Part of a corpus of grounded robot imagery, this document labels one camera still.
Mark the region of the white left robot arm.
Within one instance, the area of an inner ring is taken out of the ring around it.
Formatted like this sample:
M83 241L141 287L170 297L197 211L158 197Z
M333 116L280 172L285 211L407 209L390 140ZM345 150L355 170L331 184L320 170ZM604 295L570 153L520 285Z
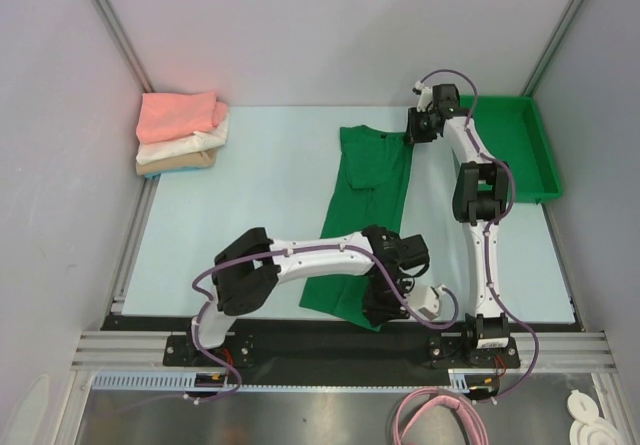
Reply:
M417 286L409 274L416 268L422 275L429 264L421 236L402 239L380 226L303 242L274 240L264 228L253 228L216 256L214 269L207 273L210 290L195 281L193 288L206 302L192 319L185 350L199 364L214 362L237 317L262 307L276 286L307 278L362 277L364 292L356 309L373 327L406 319L410 311L432 320L441 309L438 291Z

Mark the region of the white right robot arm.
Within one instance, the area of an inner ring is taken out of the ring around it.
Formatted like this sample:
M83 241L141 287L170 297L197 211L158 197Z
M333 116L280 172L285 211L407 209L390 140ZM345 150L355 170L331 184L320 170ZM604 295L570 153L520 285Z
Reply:
M500 221L513 207L513 174L484 145L473 119L474 109L461 106L454 84L429 87L419 81L413 93L418 102L408 110L406 143L442 138L458 163L452 212L465 233L473 296L472 308L465 314L462 356L472 366L507 364L518 352L501 302L497 241Z

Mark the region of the green t shirt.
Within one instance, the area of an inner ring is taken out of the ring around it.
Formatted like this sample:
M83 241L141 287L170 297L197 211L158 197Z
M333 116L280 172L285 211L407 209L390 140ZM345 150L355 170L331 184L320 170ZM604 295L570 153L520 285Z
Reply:
M321 236L344 236L370 225L398 233L412 165L404 135L359 125L342 127L339 140L339 170ZM375 330L362 311L367 285L364 276L310 278L299 306Z

